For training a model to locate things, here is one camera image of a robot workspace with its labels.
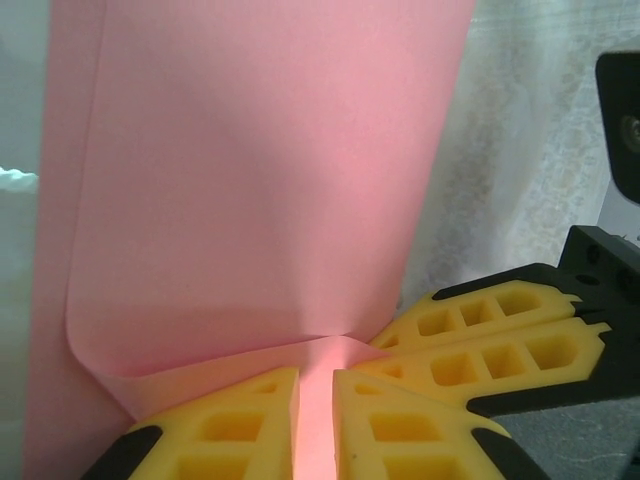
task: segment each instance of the yellow foam clamp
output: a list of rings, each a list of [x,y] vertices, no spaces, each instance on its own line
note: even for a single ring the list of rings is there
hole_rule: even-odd
[[[498,424],[353,370],[333,380],[338,480],[504,478],[471,435]]]
[[[135,425],[163,434],[130,480],[291,480],[298,370],[280,368]]]
[[[475,397],[588,379],[605,347],[598,335],[608,330],[569,318],[353,368],[465,407]]]
[[[394,320],[371,345],[408,353],[469,338],[527,327],[575,314],[575,295],[554,287],[514,280],[456,297],[427,295]]]

